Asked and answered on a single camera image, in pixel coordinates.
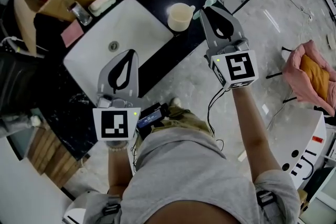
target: pink cushion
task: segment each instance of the pink cushion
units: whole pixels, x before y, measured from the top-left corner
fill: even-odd
[[[328,98],[325,102],[314,91],[310,80],[305,72],[300,70],[301,58],[304,54],[316,62],[322,69],[329,73]],[[283,75],[288,84],[293,89],[294,94],[299,102],[306,101],[324,108],[329,115],[335,115],[336,107],[336,71],[324,60],[317,50],[314,41],[310,40],[307,43],[300,44],[293,50],[283,69]]]

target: gray t-shirt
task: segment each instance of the gray t-shirt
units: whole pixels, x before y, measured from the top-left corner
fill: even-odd
[[[138,154],[137,172],[120,205],[116,197],[98,195],[87,204],[85,224],[143,224],[160,208],[179,200],[217,206],[244,224],[297,223],[299,196],[286,172],[270,170],[252,183],[202,132],[174,127],[153,133]],[[276,196],[263,209],[257,202],[260,190]],[[104,216],[101,211],[107,203],[112,210]]]

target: black marble countertop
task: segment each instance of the black marble countertop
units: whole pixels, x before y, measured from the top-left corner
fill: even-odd
[[[117,2],[92,23],[83,28],[87,32],[101,17],[123,0]],[[167,27],[169,6],[177,2],[194,5],[200,9],[206,0],[137,0]],[[49,43],[53,47],[45,58],[39,72],[40,86],[38,106],[50,127],[62,141],[68,151],[81,159],[97,142],[92,109],[95,105],[79,88],[75,80],[63,65],[67,52],[76,44],[65,49],[59,33],[68,24],[53,25],[43,16],[35,18],[37,43]],[[170,70],[190,54],[203,40],[205,35],[199,20],[192,20],[189,28],[174,37],[139,68],[139,96],[144,96]]]

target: shirt sleeve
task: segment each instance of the shirt sleeve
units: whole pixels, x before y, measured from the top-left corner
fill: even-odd
[[[269,170],[259,175],[254,182],[256,191],[267,190],[276,195],[285,223],[297,223],[300,199],[290,175],[280,170]]]
[[[119,196],[97,193],[87,200],[83,224],[119,223],[120,216]]]

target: beige mug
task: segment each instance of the beige mug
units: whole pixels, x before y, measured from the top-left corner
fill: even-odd
[[[189,27],[193,18],[195,6],[184,3],[175,3],[169,8],[168,26],[176,32],[182,32]]]

